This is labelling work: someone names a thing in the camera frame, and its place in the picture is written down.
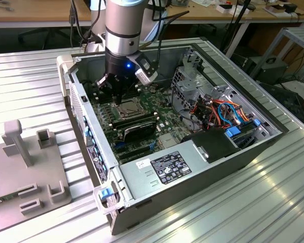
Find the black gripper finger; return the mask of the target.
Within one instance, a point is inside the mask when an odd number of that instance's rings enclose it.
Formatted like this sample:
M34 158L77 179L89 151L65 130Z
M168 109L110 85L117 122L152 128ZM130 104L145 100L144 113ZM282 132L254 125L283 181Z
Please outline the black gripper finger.
M138 83L138 79L120 79L118 82L119 85L119 93L118 93L118 104L121 104L124 96L127 95L128 92L136 90L135 86Z
M108 73L96 81L96 85L104 94L112 97L115 104L120 103L120 81L116 75Z

